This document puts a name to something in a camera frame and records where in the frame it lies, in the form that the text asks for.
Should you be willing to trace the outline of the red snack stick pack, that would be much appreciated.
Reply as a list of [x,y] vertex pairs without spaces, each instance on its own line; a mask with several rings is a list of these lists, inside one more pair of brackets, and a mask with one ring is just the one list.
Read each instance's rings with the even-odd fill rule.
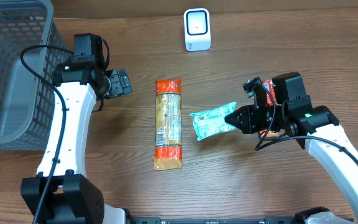
[[269,94],[267,94],[267,103],[269,106],[273,106],[273,102],[275,102],[275,103],[277,102],[276,97],[275,97],[275,90],[273,88],[273,81],[272,80],[263,80],[262,83],[263,83],[263,86],[268,90],[268,92],[273,97],[273,99],[271,99]]

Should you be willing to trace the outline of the orange tissue pack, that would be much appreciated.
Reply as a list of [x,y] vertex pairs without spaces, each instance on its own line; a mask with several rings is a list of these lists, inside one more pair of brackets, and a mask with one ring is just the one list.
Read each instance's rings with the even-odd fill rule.
[[[266,132],[266,129],[259,132],[260,139],[262,139],[265,136],[265,132]],[[278,137],[279,137],[279,133],[276,133],[274,131],[269,131],[265,138],[268,140],[272,140],[272,139],[276,139]]]

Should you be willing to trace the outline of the teal tissue pack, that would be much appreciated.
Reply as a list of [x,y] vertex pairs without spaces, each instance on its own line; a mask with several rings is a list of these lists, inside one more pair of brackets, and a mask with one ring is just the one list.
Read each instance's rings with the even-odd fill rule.
[[234,112],[236,105],[237,103],[233,101],[211,110],[191,113],[197,140],[201,141],[216,134],[235,130],[233,125],[225,122],[225,117]]

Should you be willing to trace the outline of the orange pasta package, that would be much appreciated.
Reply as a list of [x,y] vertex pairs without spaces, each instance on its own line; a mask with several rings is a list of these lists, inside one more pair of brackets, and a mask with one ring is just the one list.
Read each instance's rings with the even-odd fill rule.
[[181,169],[181,80],[156,80],[154,170]]

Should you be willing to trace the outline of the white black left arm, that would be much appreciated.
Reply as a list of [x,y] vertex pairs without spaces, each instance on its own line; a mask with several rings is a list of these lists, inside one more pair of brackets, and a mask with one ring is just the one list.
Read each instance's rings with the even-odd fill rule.
[[47,148],[36,176],[22,180],[21,195],[34,223],[132,223],[127,209],[105,204],[85,168],[95,104],[131,93],[131,83],[125,69],[108,68],[109,47],[102,37],[77,34],[74,47],[51,80],[29,70],[53,90],[55,100]]

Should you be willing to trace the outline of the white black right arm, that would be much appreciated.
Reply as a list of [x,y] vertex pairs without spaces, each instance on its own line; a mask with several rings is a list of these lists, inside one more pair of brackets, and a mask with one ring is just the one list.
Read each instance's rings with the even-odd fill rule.
[[332,178],[351,206],[358,223],[358,151],[336,116],[326,107],[314,107],[298,72],[284,73],[264,84],[256,77],[243,84],[254,98],[225,117],[244,134],[262,131],[261,150],[295,140]]

